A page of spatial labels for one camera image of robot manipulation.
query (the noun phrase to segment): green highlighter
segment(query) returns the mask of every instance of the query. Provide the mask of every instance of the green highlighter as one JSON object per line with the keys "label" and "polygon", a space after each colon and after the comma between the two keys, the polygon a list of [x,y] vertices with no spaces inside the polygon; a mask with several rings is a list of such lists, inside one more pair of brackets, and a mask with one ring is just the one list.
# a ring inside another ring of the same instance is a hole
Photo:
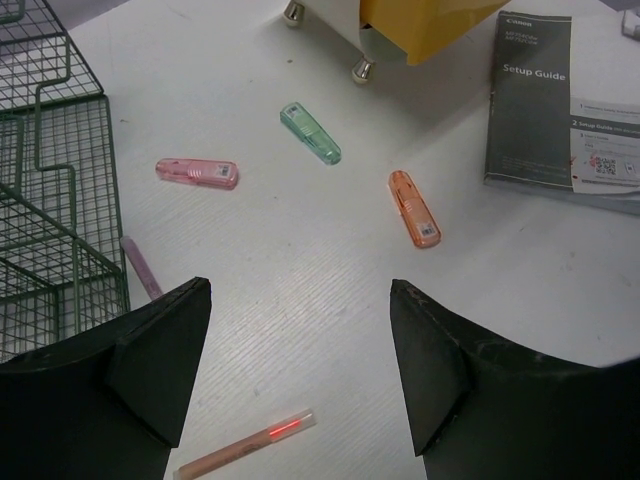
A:
{"label": "green highlighter", "polygon": [[335,165],[342,158],[340,147],[298,102],[290,103],[282,109],[280,121],[326,165]]}

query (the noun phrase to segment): pink marker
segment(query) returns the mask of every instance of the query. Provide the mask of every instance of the pink marker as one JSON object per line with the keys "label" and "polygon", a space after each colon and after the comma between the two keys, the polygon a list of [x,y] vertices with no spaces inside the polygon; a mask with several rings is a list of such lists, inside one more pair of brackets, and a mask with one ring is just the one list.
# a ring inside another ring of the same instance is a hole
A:
{"label": "pink marker", "polygon": [[138,278],[142,283],[142,286],[147,291],[149,298],[151,300],[155,300],[163,295],[162,289],[158,282],[156,282],[153,273],[151,273],[151,269],[149,269],[149,265],[147,265],[146,260],[140,253],[136,242],[134,242],[130,237],[122,237],[120,239],[120,246],[122,250],[124,250],[125,255],[131,262],[133,269],[138,274]]}
{"label": "pink marker", "polygon": [[233,162],[163,158],[156,164],[162,180],[232,190],[238,184],[238,167]]}

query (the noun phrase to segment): setup guide booklet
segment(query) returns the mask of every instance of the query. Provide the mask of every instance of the setup guide booklet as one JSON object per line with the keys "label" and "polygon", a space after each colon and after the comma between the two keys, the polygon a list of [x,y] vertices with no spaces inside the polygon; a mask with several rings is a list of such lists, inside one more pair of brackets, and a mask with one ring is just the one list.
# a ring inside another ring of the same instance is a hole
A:
{"label": "setup guide booklet", "polygon": [[500,13],[486,183],[640,214],[640,42],[621,18]]}

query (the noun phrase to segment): qr code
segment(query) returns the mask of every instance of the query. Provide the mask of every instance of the qr code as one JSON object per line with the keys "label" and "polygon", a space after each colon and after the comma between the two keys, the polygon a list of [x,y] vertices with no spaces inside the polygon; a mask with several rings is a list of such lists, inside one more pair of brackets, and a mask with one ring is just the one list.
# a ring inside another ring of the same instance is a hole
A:
{"label": "qr code", "polygon": [[616,161],[612,158],[595,157],[596,173],[602,175],[617,175]]}

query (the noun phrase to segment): red light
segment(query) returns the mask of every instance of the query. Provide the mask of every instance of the red light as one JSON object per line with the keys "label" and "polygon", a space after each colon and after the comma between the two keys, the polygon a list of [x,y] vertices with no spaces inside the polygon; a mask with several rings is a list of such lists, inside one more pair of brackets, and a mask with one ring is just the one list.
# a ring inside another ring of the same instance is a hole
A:
{"label": "red light", "polygon": [[287,430],[291,430],[292,428],[299,427],[302,422],[300,420],[294,420],[286,425],[282,425],[281,427],[274,428],[269,432],[269,435],[272,437],[277,437],[278,435],[285,433]]}

